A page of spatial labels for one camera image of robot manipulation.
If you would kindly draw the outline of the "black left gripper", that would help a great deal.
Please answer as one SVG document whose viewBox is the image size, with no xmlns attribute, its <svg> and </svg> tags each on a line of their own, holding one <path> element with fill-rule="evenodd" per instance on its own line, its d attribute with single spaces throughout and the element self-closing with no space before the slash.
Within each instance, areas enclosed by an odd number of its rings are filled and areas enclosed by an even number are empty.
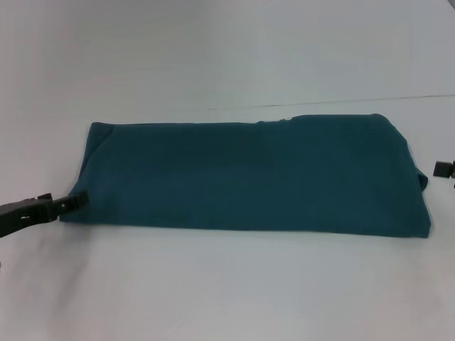
<svg viewBox="0 0 455 341">
<path fill-rule="evenodd" d="M 27 199 L 1 206 L 1 237 L 27 227 L 45 224 L 86 206 L 88 194 L 84 191 L 53 200 L 50 193 L 37 199 Z"/>
</svg>

